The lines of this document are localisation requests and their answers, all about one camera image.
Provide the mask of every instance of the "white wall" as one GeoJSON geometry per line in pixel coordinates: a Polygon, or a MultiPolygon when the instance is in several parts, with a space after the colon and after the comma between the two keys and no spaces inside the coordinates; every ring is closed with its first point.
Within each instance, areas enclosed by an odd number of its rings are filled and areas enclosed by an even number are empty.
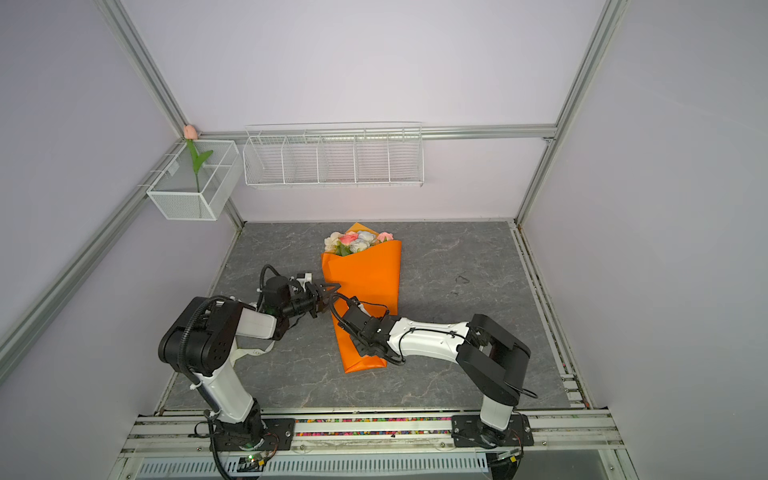
{"type": "Polygon", "coordinates": [[[765,478],[768,3],[630,3],[524,225],[640,478],[765,478]]]}
{"type": "Polygon", "coordinates": [[[227,218],[173,222],[145,204],[0,386],[0,476],[107,478],[173,373],[160,339],[207,293],[232,235],[227,218]]]}
{"type": "MultiPolygon", "coordinates": [[[[0,334],[174,141],[89,0],[0,7],[0,334]]],[[[232,239],[147,203],[0,385],[0,477],[102,480],[170,367],[157,344],[232,239]]]]}
{"type": "Polygon", "coordinates": [[[184,113],[247,124],[554,123],[603,0],[125,0],[184,113]]]}
{"type": "Polygon", "coordinates": [[[541,138],[430,140],[422,187],[256,190],[243,183],[233,199],[248,221],[511,218],[544,146],[541,138]]]}
{"type": "Polygon", "coordinates": [[[173,140],[93,2],[3,3],[0,334],[173,140]]]}

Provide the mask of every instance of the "green leaf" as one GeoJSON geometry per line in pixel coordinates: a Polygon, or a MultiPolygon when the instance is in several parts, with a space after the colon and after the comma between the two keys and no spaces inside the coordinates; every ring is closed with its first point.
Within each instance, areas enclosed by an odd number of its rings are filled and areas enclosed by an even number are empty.
{"type": "Polygon", "coordinates": [[[187,139],[187,148],[190,151],[190,156],[192,157],[192,164],[194,164],[194,161],[197,159],[197,149],[194,146],[194,142],[190,139],[187,139]]]}
{"type": "Polygon", "coordinates": [[[202,154],[198,155],[197,158],[192,159],[192,168],[194,169],[195,175],[197,175],[197,172],[200,171],[200,167],[203,166],[213,152],[213,150],[204,151],[202,154]]]}

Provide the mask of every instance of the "flower bouquet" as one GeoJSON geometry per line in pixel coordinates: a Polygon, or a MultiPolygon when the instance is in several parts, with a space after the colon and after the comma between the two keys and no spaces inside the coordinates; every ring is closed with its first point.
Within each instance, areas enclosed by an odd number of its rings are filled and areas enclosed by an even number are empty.
{"type": "MultiPolygon", "coordinates": [[[[329,283],[340,283],[340,293],[356,296],[370,303],[386,305],[392,315],[397,314],[400,290],[400,253],[402,243],[387,232],[377,233],[359,223],[347,233],[334,232],[326,238],[323,253],[323,276],[329,283]]],[[[366,305],[368,313],[382,316],[384,306],[366,305]]],[[[347,311],[346,302],[336,302],[339,315],[347,311]]],[[[333,322],[339,344],[344,372],[357,372],[386,367],[386,360],[377,356],[360,356],[349,334],[333,322]]]]}
{"type": "Polygon", "coordinates": [[[370,230],[356,232],[350,230],[343,235],[339,232],[333,232],[330,237],[326,238],[326,253],[346,257],[390,240],[394,240],[394,238],[391,233],[387,232],[374,234],[370,230]]]}

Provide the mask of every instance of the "orange wrapping paper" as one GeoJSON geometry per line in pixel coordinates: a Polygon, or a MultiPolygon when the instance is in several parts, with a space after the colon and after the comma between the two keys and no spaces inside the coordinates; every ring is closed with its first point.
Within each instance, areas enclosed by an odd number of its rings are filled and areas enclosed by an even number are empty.
{"type": "MultiPolygon", "coordinates": [[[[359,223],[355,223],[347,231],[361,230],[379,235],[359,223]]],[[[400,291],[401,250],[400,241],[390,240],[346,257],[324,253],[323,276],[326,282],[341,283],[339,291],[344,295],[387,305],[389,312],[395,315],[400,291]]],[[[337,301],[336,310],[339,315],[344,315],[347,311],[346,303],[343,300],[337,301]]],[[[385,312],[383,307],[375,305],[366,305],[366,310],[374,316],[381,316],[385,312]]],[[[386,367],[386,360],[378,356],[360,356],[349,334],[341,329],[336,319],[333,320],[333,328],[336,330],[344,373],[386,367]]]]}

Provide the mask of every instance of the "wire mesh basket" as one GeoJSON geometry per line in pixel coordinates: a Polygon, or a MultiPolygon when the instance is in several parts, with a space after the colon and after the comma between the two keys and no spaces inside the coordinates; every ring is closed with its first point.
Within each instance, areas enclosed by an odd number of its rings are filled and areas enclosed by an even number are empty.
{"type": "Polygon", "coordinates": [[[200,166],[195,179],[192,155],[184,148],[174,155],[147,195],[169,220],[216,220],[243,174],[235,142],[195,140],[199,153],[214,151],[200,166]]]}
{"type": "Polygon", "coordinates": [[[355,125],[315,124],[302,130],[246,127],[246,184],[269,188],[424,183],[420,124],[355,125]]]}

